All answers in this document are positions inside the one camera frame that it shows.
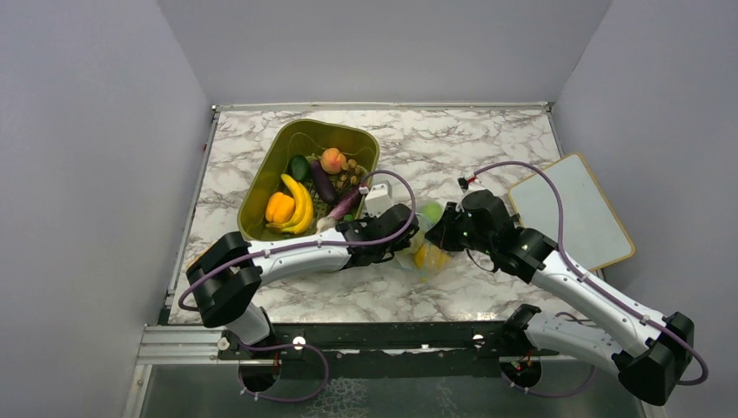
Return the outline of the green fake lime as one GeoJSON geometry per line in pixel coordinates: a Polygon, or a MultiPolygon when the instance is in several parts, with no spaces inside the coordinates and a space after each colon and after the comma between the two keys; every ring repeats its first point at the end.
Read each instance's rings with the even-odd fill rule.
{"type": "Polygon", "coordinates": [[[427,201],[424,203],[419,210],[419,213],[424,217],[432,226],[437,224],[443,216],[445,207],[437,201],[427,201]]]}

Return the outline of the yellow fake lemon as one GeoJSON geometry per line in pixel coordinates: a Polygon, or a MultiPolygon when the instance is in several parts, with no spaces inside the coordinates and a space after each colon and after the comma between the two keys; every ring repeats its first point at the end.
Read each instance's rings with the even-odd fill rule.
{"type": "Polygon", "coordinates": [[[450,256],[443,250],[429,242],[422,244],[413,256],[414,265],[423,272],[438,272],[442,270],[450,256]]]}

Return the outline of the clear zip top bag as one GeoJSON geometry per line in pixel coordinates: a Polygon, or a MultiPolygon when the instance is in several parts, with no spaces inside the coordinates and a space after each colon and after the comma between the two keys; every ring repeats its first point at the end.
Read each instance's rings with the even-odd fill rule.
{"type": "Polygon", "coordinates": [[[416,211],[419,230],[411,239],[410,246],[395,258],[399,270],[415,276],[422,283],[438,275],[451,259],[449,253],[426,238],[426,233],[439,223],[443,212],[444,206],[437,200],[421,198],[416,211]]]}

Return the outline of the dark fake eggplant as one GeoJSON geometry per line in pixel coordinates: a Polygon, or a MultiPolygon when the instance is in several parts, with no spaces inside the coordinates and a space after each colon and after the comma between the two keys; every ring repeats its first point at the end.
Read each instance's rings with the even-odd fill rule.
{"type": "Polygon", "coordinates": [[[312,182],[314,189],[320,199],[328,205],[333,205],[339,198],[339,194],[333,185],[328,173],[323,169],[318,160],[310,163],[312,182]]]}

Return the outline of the orange fake peach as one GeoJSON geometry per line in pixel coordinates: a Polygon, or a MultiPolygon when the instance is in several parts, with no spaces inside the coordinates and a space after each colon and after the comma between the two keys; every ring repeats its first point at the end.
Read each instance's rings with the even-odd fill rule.
{"type": "Polygon", "coordinates": [[[327,174],[339,174],[348,168],[347,158],[338,148],[329,148],[323,151],[319,158],[322,169],[327,174]]]}

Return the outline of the dark green fake avocado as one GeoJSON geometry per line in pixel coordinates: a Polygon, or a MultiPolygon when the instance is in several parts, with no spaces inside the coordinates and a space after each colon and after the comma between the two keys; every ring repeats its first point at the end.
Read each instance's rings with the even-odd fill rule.
{"type": "Polygon", "coordinates": [[[311,163],[303,155],[293,156],[287,166],[287,173],[298,182],[305,182],[311,177],[311,163]]]}

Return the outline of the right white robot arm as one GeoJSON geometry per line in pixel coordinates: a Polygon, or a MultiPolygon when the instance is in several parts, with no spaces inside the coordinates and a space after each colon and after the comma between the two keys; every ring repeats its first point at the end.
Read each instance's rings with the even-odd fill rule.
{"type": "Polygon", "coordinates": [[[426,239],[450,253],[484,253],[494,270],[557,296],[594,323],[557,319],[523,304],[498,338],[513,354],[552,350],[585,361],[615,374],[628,392],[655,406],[666,404],[695,358],[689,351],[694,323],[686,315],[666,316],[610,287],[545,234],[518,225],[489,191],[447,204],[426,239]]]}

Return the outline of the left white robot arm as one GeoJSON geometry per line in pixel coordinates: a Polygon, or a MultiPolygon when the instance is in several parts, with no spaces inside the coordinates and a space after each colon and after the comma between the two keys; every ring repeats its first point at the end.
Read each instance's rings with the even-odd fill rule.
{"type": "Polygon", "coordinates": [[[391,260],[418,230],[415,212],[396,204],[377,218],[341,222],[296,239],[248,241],[241,233],[227,233],[188,267],[190,285],[182,297],[193,297],[204,327],[230,328],[250,356],[263,357],[274,336],[265,310],[252,302],[261,286],[391,260]]]}

